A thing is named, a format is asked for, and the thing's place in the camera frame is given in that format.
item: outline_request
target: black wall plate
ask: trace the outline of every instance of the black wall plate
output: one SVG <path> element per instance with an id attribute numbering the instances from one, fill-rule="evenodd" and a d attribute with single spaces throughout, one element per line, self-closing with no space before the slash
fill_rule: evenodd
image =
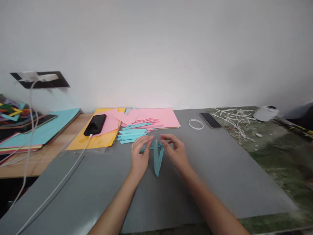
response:
<path id="1" fill-rule="evenodd" d="M 56 74 L 58 75 L 59 79 L 53 80 L 50 82 L 37 82 L 34 85 L 35 88 L 57 88 L 57 87 L 69 87 L 69 84 L 63 77 L 60 71 L 52 71 L 52 72 L 37 72 L 38 75 L 46 75 L 46 74 Z M 17 73 L 10 73 L 17 81 L 21 80 L 22 78 Z M 26 89 L 30 89 L 33 82 L 20 82 L 20 84 L 25 87 Z"/>

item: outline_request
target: left hand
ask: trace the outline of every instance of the left hand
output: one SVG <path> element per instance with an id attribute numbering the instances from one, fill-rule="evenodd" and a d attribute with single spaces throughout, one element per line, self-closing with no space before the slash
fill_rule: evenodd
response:
<path id="1" fill-rule="evenodd" d="M 149 152 L 152 136 L 141 136 L 131 146 L 131 167 L 129 176 L 140 181 L 147 170 L 149 161 Z M 140 153 L 141 148 L 147 144 L 144 153 Z"/>

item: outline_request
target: white rubber band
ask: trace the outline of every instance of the white rubber band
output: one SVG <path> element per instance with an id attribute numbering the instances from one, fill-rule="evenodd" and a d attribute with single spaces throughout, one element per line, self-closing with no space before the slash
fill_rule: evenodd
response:
<path id="1" fill-rule="evenodd" d="M 195 127 L 193 127 L 193 126 L 190 124 L 191 121 L 196 121 L 196 122 L 200 123 L 202 127 L 201 127 L 201 128 L 195 128 Z M 197 119 L 190 119 L 188 124 L 190 125 L 191 128 L 196 129 L 196 130 L 201 130 L 201 129 L 203 129 L 203 127 L 204 127 L 203 123 L 200 122 L 200 121 L 197 120 Z"/>

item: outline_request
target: gray cutting mat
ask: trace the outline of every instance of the gray cutting mat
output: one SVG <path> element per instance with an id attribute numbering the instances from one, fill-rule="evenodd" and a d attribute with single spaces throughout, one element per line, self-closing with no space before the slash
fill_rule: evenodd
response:
<path id="1" fill-rule="evenodd" d="M 175 110 L 181 126 L 150 132 L 173 133 L 187 149 L 192 167 L 235 215 L 245 218 L 297 210 L 297 206 L 268 174 L 223 129 L 202 130 L 188 125 L 201 120 L 202 109 Z M 130 168 L 129 144 L 117 143 L 113 155 L 86 153 L 64 187 L 22 234 L 87 234 L 112 200 Z M 78 155 L 60 154 L 28 192 L 0 220 L 0 234 L 15 234 L 51 193 Z M 203 219 L 164 152 L 159 178 L 154 174 L 153 151 L 122 233 L 142 232 L 203 222 Z"/>

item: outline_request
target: green marble surface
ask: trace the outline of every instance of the green marble surface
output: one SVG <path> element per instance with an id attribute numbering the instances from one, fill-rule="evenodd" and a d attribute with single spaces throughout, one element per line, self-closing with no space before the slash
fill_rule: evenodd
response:
<path id="1" fill-rule="evenodd" d="M 257 107 L 236 107 L 252 110 Z M 216 109 L 207 109 L 214 114 Z M 274 179 L 274 181 L 294 200 L 299 211 L 275 215 L 256 216 L 241 219 L 241 224 L 251 233 L 269 233 L 295 230 L 313 226 L 313 190 L 309 182 L 313 179 L 313 147 L 296 133 L 279 126 L 273 121 L 251 123 L 243 127 L 245 134 L 253 139 L 242 138 L 238 131 L 221 118 L 215 118 L 226 131 L 250 154 L 250 156 Z M 211 234 L 206 224 L 186 225 L 140 235 Z"/>

